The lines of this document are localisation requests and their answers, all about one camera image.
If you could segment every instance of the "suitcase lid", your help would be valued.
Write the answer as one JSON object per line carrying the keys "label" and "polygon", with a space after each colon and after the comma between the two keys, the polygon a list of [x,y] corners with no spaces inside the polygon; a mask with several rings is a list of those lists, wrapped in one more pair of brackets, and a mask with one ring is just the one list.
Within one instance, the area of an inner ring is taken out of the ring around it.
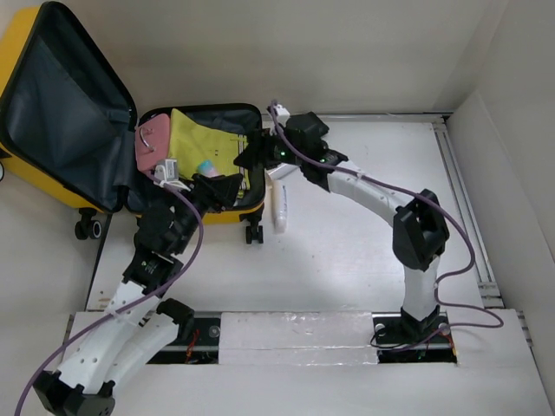
{"label": "suitcase lid", "polygon": [[126,87],[75,15],[40,8],[0,100],[0,140],[106,212],[134,180],[137,110]]}

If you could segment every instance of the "pink pouch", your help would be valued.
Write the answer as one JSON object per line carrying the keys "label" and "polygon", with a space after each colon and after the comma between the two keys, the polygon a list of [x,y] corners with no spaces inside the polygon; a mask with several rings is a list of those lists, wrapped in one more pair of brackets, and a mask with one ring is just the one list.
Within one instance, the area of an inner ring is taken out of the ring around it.
{"label": "pink pouch", "polygon": [[137,169],[147,172],[166,159],[170,148],[170,117],[160,114],[135,130]]}

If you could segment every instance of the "white table surface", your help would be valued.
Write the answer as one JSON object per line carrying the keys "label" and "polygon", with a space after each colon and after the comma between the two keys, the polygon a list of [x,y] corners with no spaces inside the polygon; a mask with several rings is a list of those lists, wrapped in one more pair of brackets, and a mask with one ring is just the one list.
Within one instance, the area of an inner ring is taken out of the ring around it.
{"label": "white table surface", "polygon": [[[332,148],[377,179],[415,191],[427,187],[456,218],[454,195],[433,127],[424,122],[326,119]],[[296,171],[284,178],[287,232],[273,233],[266,199],[264,244],[245,244],[245,223],[206,227],[199,257],[168,295],[203,311],[398,311],[404,296],[402,266],[392,230],[354,202],[330,195]],[[132,215],[114,215],[94,279],[88,310],[103,309],[133,253]],[[460,268],[468,254],[451,227],[440,271]],[[180,256],[190,256],[195,238]],[[476,270],[445,282],[441,295],[481,304]]]}

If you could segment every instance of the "yellow suitcase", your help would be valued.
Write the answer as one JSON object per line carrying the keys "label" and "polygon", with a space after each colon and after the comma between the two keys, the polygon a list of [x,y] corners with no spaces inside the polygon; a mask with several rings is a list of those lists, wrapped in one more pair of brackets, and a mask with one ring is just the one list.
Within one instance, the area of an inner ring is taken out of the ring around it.
{"label": "yellow suitcase", "polygon": [[[136,169],[134,129],[173,107],[138,120],[126,87],[66,6],[48,2],[17,12],[0,56],[0,165],[80,209],[78,238],[100,236],[92,219],[97,211],[125,206],[140,215],[160,196],[162,190]],[[247,137],[262,127],[259,110],[249,104],[175,108],[203,126]],[[257,235],[265,184],[262,168],[247,174],[245,196],[232,210],[206,214],[205,222],[247,219],[248,239]]]}

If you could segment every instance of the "purple cable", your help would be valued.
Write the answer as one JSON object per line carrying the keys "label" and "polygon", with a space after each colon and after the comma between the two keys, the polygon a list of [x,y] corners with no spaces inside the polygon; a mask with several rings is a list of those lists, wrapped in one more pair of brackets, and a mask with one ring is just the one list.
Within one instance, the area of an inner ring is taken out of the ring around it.
{"label": "purple cable", "polygon": [[[152,181],[154,181],[155,183],[159,182],[159,180],[157,180],[154,176],[152,176],[152,175],[147,175],[147,176]],[[181,195],[181,193],[178,190],[176,190],[175,187],[173,187],[171,185],[168,185],[168,184],[164,184],[164,187],[166,188],[166,190],[170,191],[173,195],[175,195],[181,202],[183,202],[183,204],[187,205],[187,207],[193,212],[194,217],[199,222],[199,241],[197,242],[197,245],[194,248],[194,251],[193,251],[191,257],[189,258],[189,261],[181,268],[181,270],[179,271],[179,273],[177,275],[172,277],[170,280],[168,280],[166,283],[164,283],[162,286],[160,286],[156,290],[153,290],[148,295],[143,296],[142,298],[137,299],[136,301],[133,301],[133,302],[129,303],[128,305],[124,306],[123,308],[117,309],[115,311],[116,314],[122,314],[123,312],[125,312],[125,311],[127,311],[131,308],[134,308],[138,304],[143,303],[147,299],[150,299],[153,296],[157,296],[160,293],[164,293],[180,277],[182,277],[185,274],[185,272],[191,267],[191,264],[193,264],[195,258],[199,254],[200,246],[202,245],[202,238],[204,237],[204,234],[205,234],[204,226],[202,224],[202,217],[200,216],[200,213],[197,211],[197,209],[194,207],[194,205],[191,204],[191,202],[189,202],[189,200],[187,198],[185,198],[183,195]],[[58,355],[63,353],[66,350],[67,347],[69,347],[71,344],[73,344],[79,338],[84,336],[86,333],[92,331],[93,329],[98,328],[104,322],[109,321],[113,317],[114,317],[113,315],[104,315],[98,321],[91,323],[89,326],[87,326],[85,329],[83,329],[78,334],[73,335],[71,338],[69,338],[67,341],[65,341],[54,353],[52,353],[49,356],[49,358],[47,358],[44,361],[44,363],[41,364],[41,366],[35,371],[35,373],[31,376],[29,382],[27,383],[27,385],[23,389],[23,392],[21,393],[21,396],[19,397],[19,401],[17,402],[16,411],[15,411],[14,415],[15,416],[21,416],[21,411],[23,409],[23,403],[25,403],[25,399],[27,398],[27,395],[29,394],[30,389],[33,387],[33,384],[35,383],[36,379],[38,378],[40,373],[48,366],[48,364],[50,364]]]}
{"label": "purple cable", "polygon": [[[304,154],[302,154],[301,152],[299,152],[288,140],[287,137],[285,136],[284,130],[283,128],[279,125],[278,123],[278,116],[276,115],[276,108],[275,106],[278,104],[278,102],[276,100],[273,100],[270,104],[270,116],[272,118],[272,121],[276,127],[276,131],[277,134],[279,135],[279,138],[285,143],[285,145],[287,147],[289,147],[289,149],[293,152],[293,154],[295,154],[295,156],[297,156],[298,158],[300,158],[301,160],[305,161],[306,163],[310,163],[313,166],[316,167],[321,167],[323,169],[330,169],[333,171],[337,171],[337,172],[342,172],[342,173],[347,173],[348,175],[351,175],[355,178],[359,177],[359,172],[355,172],[351,169],[347,169],[345,167],[341,167],[341,166],[330,166],[330,165],[325,165],[324,163],[320,163],[317,162],[307,156],[305,156]],[[385,189],[389,189],[391,191],[395,191],[395,192],[400,192],[400,193],[404,193],[406,195],[409,195],[410,197],[416,198],[419,201],[428,204],[429,206],[431,206],[432,208],[434,208],[436,211],[438,211],[443,217],[445,217],[447,219],[447,221],[449,221],[453,227],[457,230],[457,232],[459,232],[460,236],[462,237],[462,239],[464,240],[465,244],[468,247],[468,251],[470,253],[470,261],[468,263],[468,265],[466,267],[463,267],[462,269],[459,270],[454,270],[454,271],[449,271],[448,273],[444,273],[443,275],[439,276],[436,281],[435,281],[435,289],[434,289],[434,297],[435,300],[438,302],[438,304],[440,304],[441,306],[446,306],[446,307],[450,307],[450,308],[464,308],[464,309],[471,309],[471,310],[477,310],[479,312],[483,312],[485,314],[488,314],[490,316],[492,316],[493,318],[495,318],[498,323],[495,324],[485,324],[485,323],[474,323],[474,322],[456,322],[456,323],[450,323],[448,324],[447,327],[442,327],[441,329],[436,329],[432,334],[430,334],[429,336],[427,336],[425,339],[416,342],[415,344],[411,344],[411,345],[407,345],[406,347],[403,348],[392,348],[389,349],[388,351],[396,351],[396,352],[403,352],[403,351],[408,351],[409,349],[412,349],[414,347],[418,347],[421,344],[424,344],[425,342],[428,342],[429,340],[431,340],[432,338],[434,338],[437,334],[439,334],[442,331],[445,331],[447,328],[453,328],[453,327],[474,327],[474,328],[501,328],[503,327],[503,325],[505,325],[505,323],[503,322],[503,319],[498,316],[497,314],[495,314],[494,312],[492,312],[491,310],[488,310],[486,308],[481,308],[479,306],[474,306],[474,305],[470,305],[470,304],[465,304],[465,303],[451,303],[451,302],[443,302],[440,299],[440,295],[439,295],[439,284],[447,279],[448,277],[451,276],[458,276],[458,275],[462,275],[463,273],[466,273],[467,271],[469,271],[470,269],[472,269],[472,267],[474,267],[474,264],[476,263],[476,253],[474,252],[474,248],[472,246],[472,243],[470,241],[470,238],[468,238],[468,235],[465,233],[465,231],[462,229],[462,227],[459,225],[459,223],[457,222],[456,219],[454,219],[454,217],[449,214],[447,211],[445,211],[443,208],[441,208],[438,204],[436,204],[434,201],[432,201],[429,198],[423,197],[421,194],[416,193],[416,192],[412,192],[409,189],[405,189],[405,188],[401,188],[400,186],[395,186],[395,185],[390,185],[390,184],[386,184],[385,182],[381,182],[380,180],[377,179],[373,179],[367,175],[361,175],[360,176],[362,180],[364,180],[365,182],[369,182],[370,184],[373,185],[378,185],[382,188]]]}

